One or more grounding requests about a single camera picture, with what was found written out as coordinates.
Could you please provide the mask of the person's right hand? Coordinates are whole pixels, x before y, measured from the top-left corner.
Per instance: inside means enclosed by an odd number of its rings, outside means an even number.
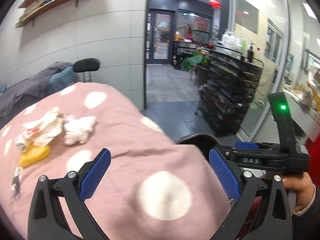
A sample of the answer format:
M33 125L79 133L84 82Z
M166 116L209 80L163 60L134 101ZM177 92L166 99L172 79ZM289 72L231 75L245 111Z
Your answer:
M308 173L282 176L282 181L286 189L297 192L294 212L298 213L309 207L314 201L315 186Z

